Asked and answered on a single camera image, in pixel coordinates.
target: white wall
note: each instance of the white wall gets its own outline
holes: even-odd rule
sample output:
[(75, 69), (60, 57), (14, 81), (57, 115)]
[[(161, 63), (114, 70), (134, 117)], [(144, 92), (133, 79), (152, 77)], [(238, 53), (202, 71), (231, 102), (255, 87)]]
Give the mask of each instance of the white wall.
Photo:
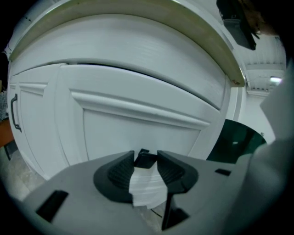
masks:
[(238, 121), (258, 133), (264, 133), (266, 142), (270, 144), (275, 140), (275, 135), (270, 123), (260, 108), (263, 100), (264, 97), (247, 94), (245, 110)]

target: white panel door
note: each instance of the white panel door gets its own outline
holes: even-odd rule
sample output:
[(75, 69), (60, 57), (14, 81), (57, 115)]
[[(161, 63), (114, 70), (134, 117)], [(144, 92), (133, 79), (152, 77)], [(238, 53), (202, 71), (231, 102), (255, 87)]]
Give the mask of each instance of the white panel door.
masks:
[(61, 66), (56, 122), (69, 163), (141, 148), (188, 155), (219, 111), (161, 80), (114, 67)]
[(57, 64), (31, 69), (14, 78), (20, 89), (20, 123), (29, 147), (47, 179), (68, 166), (54, 116), (60, 66)]
[(44, 177), (44, 172), (37, 163), (24, 133), (24, 128), (20, 119), (20, 89), (17, 81), (12, 77), (9, 82), (8, 90), (8, 112), (11, 130), (17, 147), (25, 162), (33, 168), (38, 174)]

